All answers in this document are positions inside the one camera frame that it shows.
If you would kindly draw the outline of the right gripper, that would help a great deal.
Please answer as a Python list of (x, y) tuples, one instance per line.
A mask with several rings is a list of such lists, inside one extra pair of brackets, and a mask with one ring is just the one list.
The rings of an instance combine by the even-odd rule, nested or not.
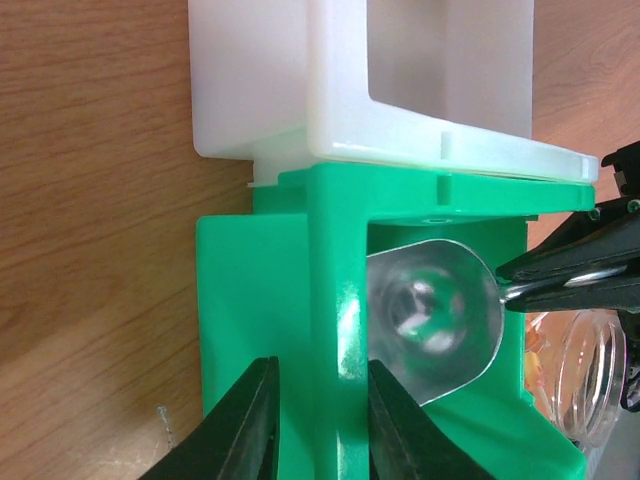
[[(529, 282), (567, 278), (597, 268), (639, 259), (640, 142), (605, 155), (602, 167), (614, 169), (622, 196), (572, 213), (534, 249), (499, 266), (505, 280)], [(505, 302), (515, 312), (584, 309), (637, 311), (639, 275), (623, 274), (579, 286), (548, 286), (525, 291)]]

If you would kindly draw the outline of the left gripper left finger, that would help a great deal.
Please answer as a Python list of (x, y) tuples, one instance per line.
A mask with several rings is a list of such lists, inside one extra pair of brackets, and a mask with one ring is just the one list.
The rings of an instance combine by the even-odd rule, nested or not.
[(280, 369), (255, 359), (198, 427), (144, 479), (275, 479), (280, 447)]

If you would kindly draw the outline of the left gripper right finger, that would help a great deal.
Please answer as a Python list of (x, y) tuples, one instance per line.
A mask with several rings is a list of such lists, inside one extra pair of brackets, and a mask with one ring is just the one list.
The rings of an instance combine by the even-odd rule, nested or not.
[(368, 362), (372, 479), (491, 479), (451, 441), (379, 360)]

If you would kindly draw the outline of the clear plastic jar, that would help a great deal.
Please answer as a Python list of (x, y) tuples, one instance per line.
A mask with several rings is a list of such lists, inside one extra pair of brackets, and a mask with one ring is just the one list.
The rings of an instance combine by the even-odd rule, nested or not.
[(524, 386), (538, 411), (583, 449), (602, 446), (620, 410), (626, 339), (611, 310), (530, 314)]

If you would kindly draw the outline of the metal scoop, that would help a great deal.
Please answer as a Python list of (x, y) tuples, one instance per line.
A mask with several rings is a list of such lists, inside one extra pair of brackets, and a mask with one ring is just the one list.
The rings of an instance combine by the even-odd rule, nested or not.
[(596, 267), (544, 280), (503, 282), (468, 246), (429, 239), (367, 258), (368, 355), (420, 406), (482, 376), (500, 348), (506, 306), (551, 289), (623, 272)]

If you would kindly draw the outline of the green plastic bin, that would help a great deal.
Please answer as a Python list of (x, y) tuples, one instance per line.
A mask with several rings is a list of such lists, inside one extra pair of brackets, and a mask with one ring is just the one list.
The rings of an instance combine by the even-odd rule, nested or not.
[(589, 185), (350, 163), (255, 185), (250, 214), (196, 226), (204, 409), (276, 356), (280, 476), (365, 478), (366, 255), (450, 238), (495, 267), (525, 251), (528, 220), (594, 201)]

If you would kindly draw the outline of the white plastic bin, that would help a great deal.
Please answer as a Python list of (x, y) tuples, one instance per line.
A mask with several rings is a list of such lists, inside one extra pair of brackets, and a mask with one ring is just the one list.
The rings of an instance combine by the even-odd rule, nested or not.
[(530, 1), (192, 1), (193, 142), (254, 179), (328, 162), (592, 184), (532, 139)]

